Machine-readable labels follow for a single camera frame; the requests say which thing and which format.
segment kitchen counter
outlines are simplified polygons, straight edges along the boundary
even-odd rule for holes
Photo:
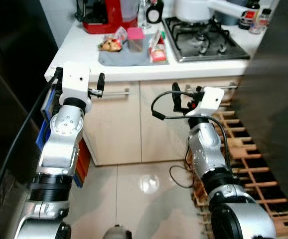
[[[251,57],[254,56],[264,34],[254,35],[246,30],[239,29],[238,26],[223,26],[223,28],[230,31],[230,36]],[[163,24],[153,25],[144,33],[155,33],[157,29],[164,30]],[[98,62],[98,44],[102,42],[103,36],[103,34],[88,34],[82,28],[82,24],[76,20],[44,74],[46,80],[49,81],[55,72],[55,68],[63,67],[63,63],[66,61],[87,63],[90,66],[90,81],[92,82],[97,81],[101,72],[105,74],[106,82],[241,76],[250,62],[249,60],[220,60],[179,63],[166,37],[165,46],[168,65],[103,66]]]

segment white tile floor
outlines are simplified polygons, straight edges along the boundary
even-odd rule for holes
[[[100,239],[115,223],[134,239],[199,239],[202,219],[191,189],[177,186],[168,170],[182,162],[91,166],[82,189],[72,186],[72,239]],[[173,176],[189,185],[189,174],[173,168]]]

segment red coffee machine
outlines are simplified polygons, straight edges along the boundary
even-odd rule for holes
[[[83,0],[83,12],[77,4],[76,18],[91,34],[114,33],[120,26],[138,26],[138,0]]]

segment white pot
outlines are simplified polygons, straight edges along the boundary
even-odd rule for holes
[[[240,18],[247,8],[226,0],[176,0],[175,5],[176,17],[191,23],[208,21],[215,10]]]

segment wooden rack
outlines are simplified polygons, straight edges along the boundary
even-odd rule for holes
[[[224,111],[218,111],[213,116],[218,119],[225,128],[228,147],[231,155],[233,172],[240,178],[248,194],[250,194],[273,219],[278,238],[288,239],[288,200],[285,198],[278,182],[273,177],[269,167],[263,159],[251,136],[247,133],[240,120],[236,117],[229,103],[221,104]],[[221,131],[215,126],[221,139]],[[191,167],[191,153],[188,156],[188,167]],[[200,179],[193,175],[194,185],[192,199],[200,209],[203,218],[204,234],[208,238],[214,238],[211,228],[211,214],[208,210],[207,193]]]

